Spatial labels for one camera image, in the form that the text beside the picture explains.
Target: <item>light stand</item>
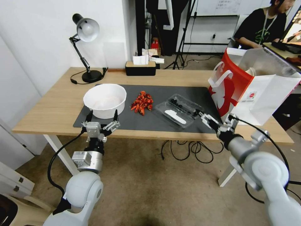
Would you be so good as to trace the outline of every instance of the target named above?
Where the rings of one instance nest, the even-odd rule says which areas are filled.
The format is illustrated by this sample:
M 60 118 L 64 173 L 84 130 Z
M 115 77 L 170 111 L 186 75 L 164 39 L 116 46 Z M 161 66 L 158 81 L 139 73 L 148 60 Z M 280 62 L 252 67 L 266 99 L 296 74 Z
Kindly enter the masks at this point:
M 185 40 L 185 35 L 186 35 L 186 30 L 187 30 L 187 27 L 188 27 L 188 24 L 189 24 L 189 20 L 190 20 L 191 14 L 192 14 L 192 10 L 193 10 L 194 4 L 195 4 L 195 0 L 193 0 L 192 7 L 191 7 L 191 2 L 192 2 L 192 0 L 189 0 L 189 2 L 188 2 L 186 24 L 185 24 L 185 28 L 183 28 L 184 33 L 183 33 L 183 36 L 182 36 L 182 39 L 181 39 L 181 43 L 180 43 L 180 46 L 179 46 L 179 49 L 178 49 L 178 52 L 177 52 L 177 55 L 176 55 L 176 59 L 175 59 L 174 62 L 172 62 L 170 65 L 168 65 L 164 69 L 167 69 L 171 65 L 173 65 L 173 67 L 172 67 L 173 70 L 176 69 L 176 66 L 177 66 L 177 68 L 179 70 L 180 68 L 179 68 L 179 65 L 178 65 L 178 62 L 177 62 L 179 56 L 181 57 L 181 60 L 182 60 L 182 66 L 184 66 L 184 63 L 185 63 L 184 62 L 184 58 L 183 58 L 184 40 Z
M 87 71 L 82 75 L 82 80 L 87 83 L 99 81 L 103 78 L 101 72 L 95 70 L 91 71 L 89 63 L 85 58 L 82 57 L 81 53 L 76 47 L 76 43 L 80 40 L 84 42 L 93 41 L 98 36 L 99 25 L 95 20 L 83 18 L 78 13 L 73 15 L 72 20 L 77 26 L 77 33 L 74 36 L 70 37 L 69 40 L 75 48 L 85 68 L 87 69 Z

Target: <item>table leg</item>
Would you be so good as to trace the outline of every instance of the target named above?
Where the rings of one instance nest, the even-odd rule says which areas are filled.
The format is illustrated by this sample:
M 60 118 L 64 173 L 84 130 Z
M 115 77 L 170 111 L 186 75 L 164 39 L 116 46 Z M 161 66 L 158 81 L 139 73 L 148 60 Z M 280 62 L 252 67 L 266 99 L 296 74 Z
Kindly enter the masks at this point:
M 48 143 L 50 144 L 50 146 L 53 148 L 55 152 L 57 152 L 63 146 L 56 135 L 44 134 L 44 137 L 46 138 L 46 140 L 48 141 Z M 72 161 L 66 149 L 61 150 L 58 156 L 73 176 L 79 173 L 76 165 Z
M 219 178 L 218 183 L 220 187 L 224 187 L 226 183 L 234 176 L 236 169 L 230 164 L 223 175 Z

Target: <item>black desk lamp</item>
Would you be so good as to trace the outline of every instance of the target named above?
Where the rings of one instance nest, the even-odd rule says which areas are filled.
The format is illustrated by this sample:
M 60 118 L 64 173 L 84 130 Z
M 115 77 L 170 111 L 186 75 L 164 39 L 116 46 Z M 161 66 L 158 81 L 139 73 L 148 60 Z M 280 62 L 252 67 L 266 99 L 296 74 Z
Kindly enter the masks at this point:
M 83 18 L 80 14 L 76 13 L 72 17 L 73 22 L 76 24 L 77 33 L 69 38 L 70 42 L 73 44 L 77 54 L 79 55 L 82 63 L 84 64 L 87 72 L 82 75 L 82 80 L 87 83 L 93 83 L 99 81 L 103 78 L 100 71 L 91 71 L 90 65 L 85 58 L 82 57 L 81 53 L 78 51 L 75 43 L 79 40 L 84 42 L 93 41 L 99 33 L 99 25 L 95 20 L 89 18 Z

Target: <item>wooden table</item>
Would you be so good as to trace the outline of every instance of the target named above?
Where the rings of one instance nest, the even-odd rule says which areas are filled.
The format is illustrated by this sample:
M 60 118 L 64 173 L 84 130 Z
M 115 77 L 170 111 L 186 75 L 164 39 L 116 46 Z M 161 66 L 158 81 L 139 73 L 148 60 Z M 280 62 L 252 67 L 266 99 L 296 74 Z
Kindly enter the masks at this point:
M 272 46 L 272 44 L 270 42 L 264 43 L 263 46 L 266 47 L 268 50 L 272 51 L 273 53 L 277 54 L 284 60 L 287 57 L 298 57 L 300 55 L 300 54 L 293 54 L 289 51 L 283 51 L 283 50 L 277 49 L 276 47 Z M 300 71 L 301 66 L 297 66 L 297 65 L 293 65 L 293 64 L 291 64 L 291 65 Z
M 84 94 L 95 85 L 94 83 L 75 85 L 70 82 L 71 75 L 83 70 L 84 68 L 71 67 L 42 97 L 40 102 L 16 125 L 13 132 L 43 134 L 54 151 L 57 151 L 62 146 L 57 135 L 77 136 L 81 129 L 74 128 L 73 123 L 83 107 L 82 98 Z M 128 85 L 209 87 L 207 80 L 211 75 L 212 71 L 195 70 L 157 70 L 156 76 L 150 77 L 132 77 L 126 76 L 125 72 L 107 72 L 104 79 L 100 82 Z M 81 74 L 73 78 L 80 81 Z M 271 137 L 275 142 L 279 144 L 293 143 L 292 139 L 273 117 L 268 120 L 264 128 L 271 133 Z M 251 139 L 250 136 L 253 132 L 254 129 L 249 126 L 237 126 L 236 128 L 236 133 L 241 134 L 246 139 Z M 110 137 L 219 141 L 215 134 L 135 130 L 116 130 Z M 73 175 L 78 173 L 66 150 L 62 150 L 59 157 Z

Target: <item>lamp shade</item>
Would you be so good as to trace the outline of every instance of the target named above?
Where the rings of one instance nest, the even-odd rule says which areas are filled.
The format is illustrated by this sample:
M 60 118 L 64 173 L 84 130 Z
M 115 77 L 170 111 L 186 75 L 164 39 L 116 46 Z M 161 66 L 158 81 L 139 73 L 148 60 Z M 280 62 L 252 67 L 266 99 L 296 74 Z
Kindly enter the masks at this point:
M 95 20 L 83 18 L 78 13 L 73 15 L 72 20 L 76 24 L 76 31 L 80 40 L 91 42 L 96 39 L 99 34 L 99 25 Z

